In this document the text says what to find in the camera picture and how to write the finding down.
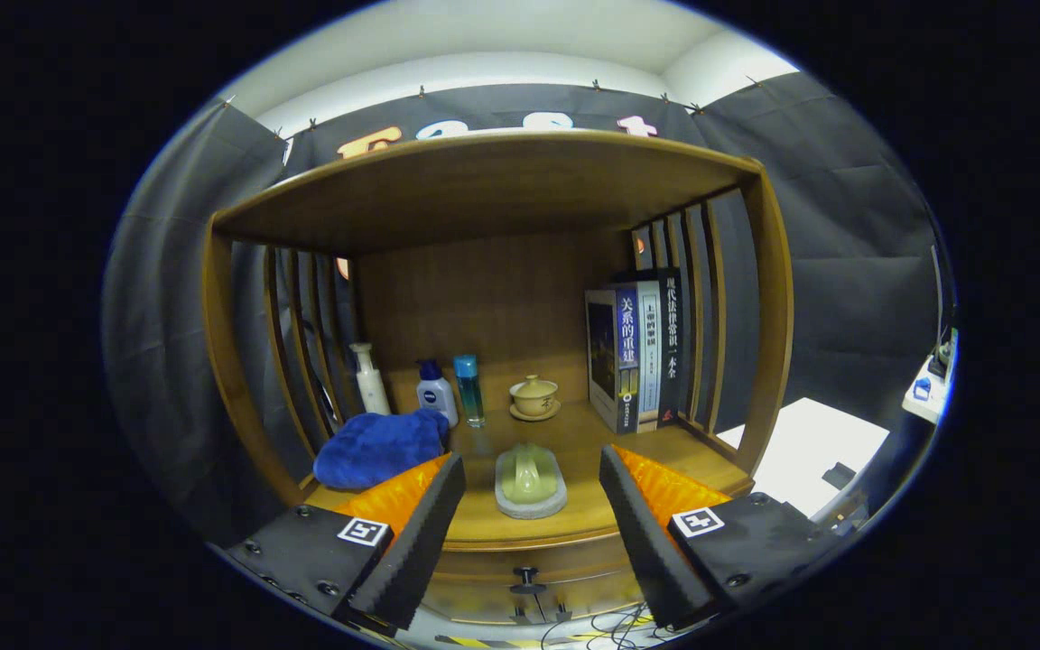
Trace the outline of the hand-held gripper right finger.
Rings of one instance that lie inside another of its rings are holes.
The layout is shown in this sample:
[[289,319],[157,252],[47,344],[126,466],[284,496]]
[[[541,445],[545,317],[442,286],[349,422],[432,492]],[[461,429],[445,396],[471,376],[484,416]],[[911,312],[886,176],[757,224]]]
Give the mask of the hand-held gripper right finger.
[[840,535],[763,491],[727,497],[661,462],[607,445],[599,482],[657,624],[686,628],[792,587]]

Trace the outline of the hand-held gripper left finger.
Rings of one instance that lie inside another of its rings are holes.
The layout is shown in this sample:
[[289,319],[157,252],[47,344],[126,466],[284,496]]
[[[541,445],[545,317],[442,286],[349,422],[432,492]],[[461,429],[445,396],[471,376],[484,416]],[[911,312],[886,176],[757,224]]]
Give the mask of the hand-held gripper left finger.
[[298,608],[370,633],[412,624],[465,494],[460,454],[441,454],[341,506],[293,506],[224,551]]

